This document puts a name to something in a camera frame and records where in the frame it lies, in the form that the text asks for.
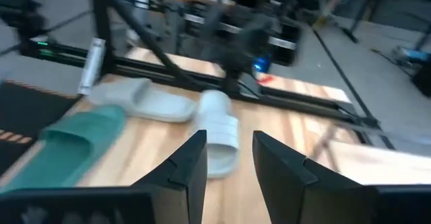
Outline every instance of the red object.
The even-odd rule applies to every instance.
[[[274,79],[274,77],[272,77],[272,76],[268,75],[268,76],[266,76],[266,77],[264,77],[264,78],[262,78],[262,79],[259,79],[257,82],[258,82],[259,84],[266,84],[266,83],[268,83],[268,82],[272,81],[273,79]]]

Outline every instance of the person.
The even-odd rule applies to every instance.
[[[147,10],[142,8],[137,8],[134,6],[135,0],[121,0],[133,14],[133,17],[139,22],[139,25],[145,27],[147,21]],[[126,39],[129,44],[138,45],[140,42],[139,36],[132,29],[128,29],[126,33]]]
[[[322,12],[321,12],[319,18],[312,25],[312,28],[314,30],[319,29],[320,27],[324,26],[327,23],[329,16],[332,14],[332,12],[337,7],[337,5],[339,4],[340,1],[341,0],[328,0],[328,3],[321,10]]]

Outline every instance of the slipper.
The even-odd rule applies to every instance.
[[[223,178],[239,162],[238,120],[220,114],[199,115],[192,132],[207,131],[208,178]]]
[[[101,106],[45,128],[44,147],[2,191],[75,186],[120,135],[126,121],[118,106]]]
[[[197,114],[207,113],[232,115],[232,103],[229,96],[218,90],[202,91]]]
[[[156,89],[149,79],[122,79],[94,87],[88,100],[95,105],[114,104],[127,114],[164,122],[185,122],[196,109],[196,103]]]

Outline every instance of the dark mat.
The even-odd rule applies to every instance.
[[[39,132],[58,120],[77,96],[63,96],[23,83],[0,85],[0,176],[29,149]]]

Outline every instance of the white slide sandal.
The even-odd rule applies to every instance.
[[[224,178],[239,162],[238,119],[225,93],[202,92],[192,134],[202,129],[207,131],[208,178]]]
[[[228,115],[200,115],[193,132],[201,129],[207,131],[208,178],[226,177],[239,162],[238,120]]]
[[[130,116],[164,122],[185,122],[196,110],[193,100],[156,89],[144,78],[101,83],[91,90],[88,100],[95,105],[121,106]]]

